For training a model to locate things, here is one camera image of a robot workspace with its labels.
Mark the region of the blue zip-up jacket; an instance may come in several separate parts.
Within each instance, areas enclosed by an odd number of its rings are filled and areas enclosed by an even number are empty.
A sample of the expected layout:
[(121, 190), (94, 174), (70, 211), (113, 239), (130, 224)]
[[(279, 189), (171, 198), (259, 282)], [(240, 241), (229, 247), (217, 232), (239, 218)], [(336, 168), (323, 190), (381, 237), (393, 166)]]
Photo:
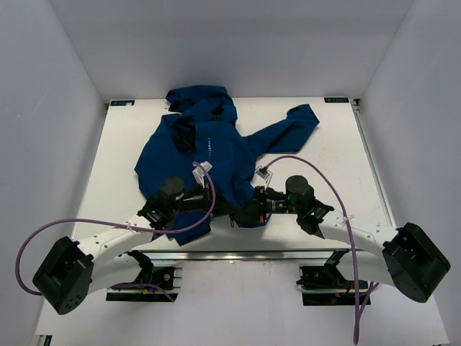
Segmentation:
[(222, 86), (172, 89), (166, 100), (169, 113), (135, 165), (145, 198), (154, 196), (170, 176), (181, 177), (186, 189), (194, 187), (193, 162), (208, 161), (216, 192), (241, 208), (254, 194), (256, 160), (263, 154), (297, 153), (319, 124), (305, 104), (289, 110), (284, 120), (242, 136), (236, 129), (236, 107)]

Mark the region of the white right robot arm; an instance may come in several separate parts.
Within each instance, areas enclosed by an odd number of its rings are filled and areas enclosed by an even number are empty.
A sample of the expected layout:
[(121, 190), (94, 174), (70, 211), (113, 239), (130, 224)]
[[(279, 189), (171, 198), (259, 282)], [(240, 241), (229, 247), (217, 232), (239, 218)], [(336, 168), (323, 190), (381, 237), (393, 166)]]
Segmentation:
[(425, 303), (451, 268), (420, 226), (406, 223), (394, 228), (348, 219), (317, 200), (314, 189), (300, 175), (286, 180), (284, 192), (255, 187), (251, 201), (230, 218), (240, 226), (261, 226), (273, 214), (293, 214), (305, 233), (358, 250), (356, 254), (336, 252), (325, 263), (326, 281), (336, 288), (352, 277), (345, 260), (356, 260), (352, 271), (362, 280), (391, 285), (412, 301)]

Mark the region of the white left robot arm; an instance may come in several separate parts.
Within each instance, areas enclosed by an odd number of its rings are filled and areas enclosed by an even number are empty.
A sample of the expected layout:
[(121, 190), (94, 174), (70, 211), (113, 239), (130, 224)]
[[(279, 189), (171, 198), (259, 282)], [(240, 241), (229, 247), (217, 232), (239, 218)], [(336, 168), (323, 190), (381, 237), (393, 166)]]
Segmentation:
[(60, 315), (70, 313), (101, 289), (147, 288), (154, 284), (153, 264), (138, 246), (171, 230), (177, 216), (203, 212), (215, 217), (237, 210), (208, 182), (185, 190), (181, 178), (168, 177), (127, 223), (85, 239), (65, 236), (57, 240), (32, 281)]

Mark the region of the left blue table label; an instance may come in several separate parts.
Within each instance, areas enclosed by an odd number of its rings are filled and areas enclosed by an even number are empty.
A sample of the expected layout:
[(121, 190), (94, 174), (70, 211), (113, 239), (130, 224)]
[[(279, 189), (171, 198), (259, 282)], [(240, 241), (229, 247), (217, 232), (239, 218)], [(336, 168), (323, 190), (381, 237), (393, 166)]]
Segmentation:
[(110, 102), (110, 107), (131, 107), (135, 104), (134, 100), (112, 100)]

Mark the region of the blue table label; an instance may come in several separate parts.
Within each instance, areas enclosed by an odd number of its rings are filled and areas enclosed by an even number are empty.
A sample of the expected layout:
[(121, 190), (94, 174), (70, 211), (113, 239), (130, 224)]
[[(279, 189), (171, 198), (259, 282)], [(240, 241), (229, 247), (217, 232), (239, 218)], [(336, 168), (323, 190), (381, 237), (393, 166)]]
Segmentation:
[(110, 102), (110, 107), (131, 107), (135, 104), (134, 100), (112, 100)]
[(348, 97), (324, 97), (325, 103), (349, 103)]

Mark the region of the right blue table label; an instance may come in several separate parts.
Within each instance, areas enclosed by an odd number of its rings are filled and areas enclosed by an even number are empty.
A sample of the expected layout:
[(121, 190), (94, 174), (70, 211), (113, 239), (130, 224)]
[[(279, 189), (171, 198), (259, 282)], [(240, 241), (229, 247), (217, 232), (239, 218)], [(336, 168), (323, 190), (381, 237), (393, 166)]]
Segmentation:
[(348, 97), (324, 97), (325, 103), (349, 103)]

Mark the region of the aluminium table front rail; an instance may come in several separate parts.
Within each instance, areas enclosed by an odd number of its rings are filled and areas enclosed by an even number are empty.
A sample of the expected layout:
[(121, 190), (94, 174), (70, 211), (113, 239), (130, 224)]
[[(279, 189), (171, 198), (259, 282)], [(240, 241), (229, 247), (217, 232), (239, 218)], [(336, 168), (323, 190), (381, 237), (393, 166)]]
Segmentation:
[(154, 262), (186, 262), (186, 261), (288, 261), (302, 262), (308, 260), (326, 261), (334, 252), (339, 249), (327, 249), (326, 251), (265, 251), (265, 252), (161, 252), (147, 251), (142, 253)]

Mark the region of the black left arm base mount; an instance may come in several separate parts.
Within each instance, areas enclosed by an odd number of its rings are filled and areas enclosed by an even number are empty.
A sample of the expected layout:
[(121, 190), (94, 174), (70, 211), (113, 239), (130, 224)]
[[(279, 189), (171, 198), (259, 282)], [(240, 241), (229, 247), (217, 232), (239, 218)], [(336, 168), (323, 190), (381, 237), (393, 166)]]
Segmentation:
[(127, 258), (134, 260), (136, 277), (122, 280), (107, 290), (106, 301), (173, 303), (182, 285), (182, 268), (176, 265), (155, 265), (151, 259), (133, 250)]

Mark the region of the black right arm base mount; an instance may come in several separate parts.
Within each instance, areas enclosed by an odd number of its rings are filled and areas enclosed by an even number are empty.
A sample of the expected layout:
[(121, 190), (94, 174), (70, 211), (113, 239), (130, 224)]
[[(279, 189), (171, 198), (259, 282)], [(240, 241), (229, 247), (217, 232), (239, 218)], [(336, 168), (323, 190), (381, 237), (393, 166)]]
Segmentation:
[(340, 260), (348, 249), (336, 250), (322, 265), (301, 265), (296, 282), (304, 306), (354, 306), (355, 284), (339, 271)]

